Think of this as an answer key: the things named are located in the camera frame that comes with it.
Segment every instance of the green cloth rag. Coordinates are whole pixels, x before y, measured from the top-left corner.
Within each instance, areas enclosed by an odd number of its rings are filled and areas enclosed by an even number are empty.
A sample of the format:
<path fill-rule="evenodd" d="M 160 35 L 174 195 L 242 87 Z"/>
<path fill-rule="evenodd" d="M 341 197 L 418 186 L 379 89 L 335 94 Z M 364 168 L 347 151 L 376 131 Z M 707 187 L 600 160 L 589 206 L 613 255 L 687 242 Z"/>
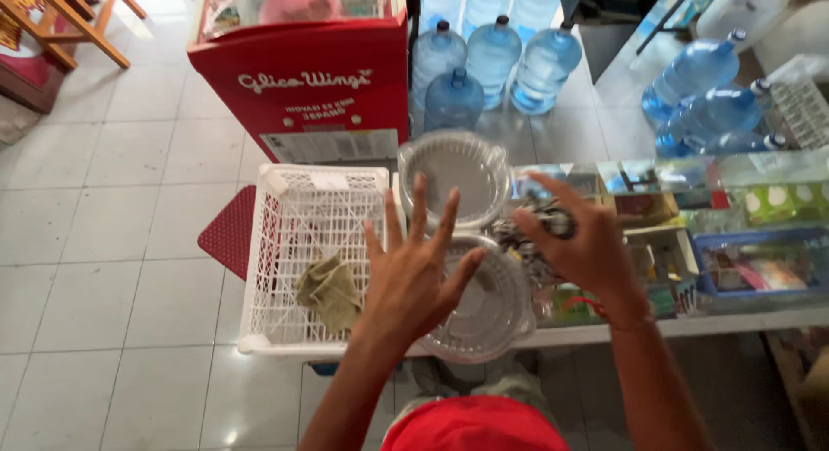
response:
<path fill-rule="evenodd" d="M 351 266 L 337 255 L 310 264 L 294 288 L 297 303 L 315 311 L 331 334 L 351 328 L 360 317 L 360 294 Z"/>

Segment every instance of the red rubber mat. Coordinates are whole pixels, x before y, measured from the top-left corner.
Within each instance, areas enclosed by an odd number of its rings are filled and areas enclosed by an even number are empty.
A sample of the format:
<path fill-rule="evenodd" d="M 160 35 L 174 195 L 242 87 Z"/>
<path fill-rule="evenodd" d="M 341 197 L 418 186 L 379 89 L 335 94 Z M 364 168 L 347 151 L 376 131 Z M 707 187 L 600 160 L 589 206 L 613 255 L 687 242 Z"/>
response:
<path fill-rule="evenodd" d="M 199 247 L 243 280 L 248 276 L 256 186 L 247 186 L 199 234 Z"/>

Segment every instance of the wooden chair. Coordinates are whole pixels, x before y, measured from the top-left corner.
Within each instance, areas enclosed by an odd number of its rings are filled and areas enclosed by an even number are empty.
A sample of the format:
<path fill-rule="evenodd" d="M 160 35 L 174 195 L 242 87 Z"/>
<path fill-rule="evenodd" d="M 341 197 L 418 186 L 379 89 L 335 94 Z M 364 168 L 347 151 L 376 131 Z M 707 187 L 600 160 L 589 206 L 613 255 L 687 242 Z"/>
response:
<path fill-rule="evenodd" d="M 90 42 L 98 45 L 98 48 L 112 58 L 115 63 L 124 69 L 129 68 L 130 62 L 124 58 L 105 38 L 109 17 L 112 15 L 112 8 L 117 0 L 106 0 L 101 5 L 98 18 L 94 23 L 87 21 L 95 17 L 95 12 L 84 0 L 43 0 L 47 2 L 46 11 L 40 22 L 34 23 L 23 13 L 11 0 L 0 0 L 0 11 L 17 22 L 20 27 L 28 32 L 40 43 L 44 49 L 54 55 L 60 63 L 69 69 L 78 67 L 78 63 L 72 56 L 60 47 L 61 43 Z M 135 0 L 122 0 L 136 16 L 143 19 L 147 13 L 141 9 Z M 52 33 L 52 25 L 57 16 L 63 16 L 75 27 L 72 32 Z"/>

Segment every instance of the red box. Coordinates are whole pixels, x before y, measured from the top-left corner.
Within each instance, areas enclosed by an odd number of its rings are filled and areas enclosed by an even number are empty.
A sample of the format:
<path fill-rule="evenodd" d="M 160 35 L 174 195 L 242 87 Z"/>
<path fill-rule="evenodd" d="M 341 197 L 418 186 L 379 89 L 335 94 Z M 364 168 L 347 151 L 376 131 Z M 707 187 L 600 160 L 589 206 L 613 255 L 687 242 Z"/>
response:
<path fill-rule="evenodd" d="M 405 0 L 390 1 L 388 18 L 199 32 L 187 54 L 273 161 L 395 158 L 409 132 L 407 22 Z"/>

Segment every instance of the white tiled floor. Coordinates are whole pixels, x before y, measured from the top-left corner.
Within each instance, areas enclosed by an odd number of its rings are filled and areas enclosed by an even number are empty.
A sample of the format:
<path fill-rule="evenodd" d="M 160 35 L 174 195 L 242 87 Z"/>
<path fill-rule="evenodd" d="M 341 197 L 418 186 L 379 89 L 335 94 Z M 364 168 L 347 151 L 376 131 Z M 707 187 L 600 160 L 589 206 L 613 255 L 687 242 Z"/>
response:
<path fill-rule="evenodd" d="M 196 245 L 266 160 L 189 67 L 193 0 L 138 1 L 147 20 L 117 6 L 107 30 L 132 68 L 82 44 L 52 114 L 0 151 L 0 448 L 288 451 L 330 379 L 238 354 L 244 283 Z M 596 86 L 582 64 L 550 114 L 506 108 L 478 131 L 515 164 L 649 158 L 637 98 L 661 63 L 632 54 Z M 712 433 L 723 449 L 785 448 L 756 337 L 753 350 L 735 339 L 677 344 Z M 417 394 L 408 369 L 389 378 L 364 449 Z M 607 346 L 547 350 L 541 376 L 574 450 L 629 447 Z"/>

